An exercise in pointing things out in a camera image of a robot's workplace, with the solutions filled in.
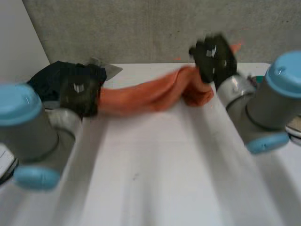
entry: white table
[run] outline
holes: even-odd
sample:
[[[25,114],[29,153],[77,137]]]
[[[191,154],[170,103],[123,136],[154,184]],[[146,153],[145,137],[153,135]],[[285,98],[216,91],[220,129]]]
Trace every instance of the white table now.
[[[182,64],[117,65],[105,83],[149,81]],[[264,75],[268,64],[239,64]],[[219,100],[84,121],[60,186],[0,189],[1,226],[299,226],[301,148],[253,156]]]

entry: wall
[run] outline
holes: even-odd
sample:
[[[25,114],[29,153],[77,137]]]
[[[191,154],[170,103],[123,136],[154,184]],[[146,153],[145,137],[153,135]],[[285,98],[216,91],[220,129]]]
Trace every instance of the wall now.
[[[0,0],[0,82],[27,81],[49,65],[21,0]]]
[[[301,48],[300,0],[23,0],[51,62],[188,62],[197,38],[223,31],[242,62]]]

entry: light blue joint cap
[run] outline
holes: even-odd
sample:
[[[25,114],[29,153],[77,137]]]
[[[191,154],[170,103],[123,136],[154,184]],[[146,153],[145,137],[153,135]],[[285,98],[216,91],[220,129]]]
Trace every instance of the light blue joint cap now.
[[[30,86],[0,85],[0,126],[16,126],[30,121],[41,109],[41,99]]]
[[[277,133],[272,136],[259,138],[246,144],[247,149],[252,154],[268,152],[285,145],[289,141],[289,136],[285,132]]]
[[[14,172],[16,184],[30,190],[52,190],[58,185],[60,179],[59,172],[40,166],[19,166]]]
[[[301,98],[301,51],[281,55],[268,69],[266,80],[277,93]]]

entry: white tabletop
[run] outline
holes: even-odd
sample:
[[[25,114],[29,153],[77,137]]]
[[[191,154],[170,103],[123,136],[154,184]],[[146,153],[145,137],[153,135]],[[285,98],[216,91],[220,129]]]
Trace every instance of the white tabletop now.
[[[105,86],[135,85],[181,65],[118,65],[123,71]],[[238,68],[264,75],[268,66]],[[301,149],[290,143],[251,155],[217,97],[107,122],[81,226],[300,225]]]

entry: orange cloth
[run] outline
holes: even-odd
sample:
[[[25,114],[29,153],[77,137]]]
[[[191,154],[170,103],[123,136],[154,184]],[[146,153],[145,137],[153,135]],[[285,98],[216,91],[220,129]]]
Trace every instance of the orange cloth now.
[[[123,89],[101,89],[99,110],[129,116],[144,112],[165,111],[183,96],[189,106],[203,106],[214,95],[196,67],[185,66],[162,78]]]

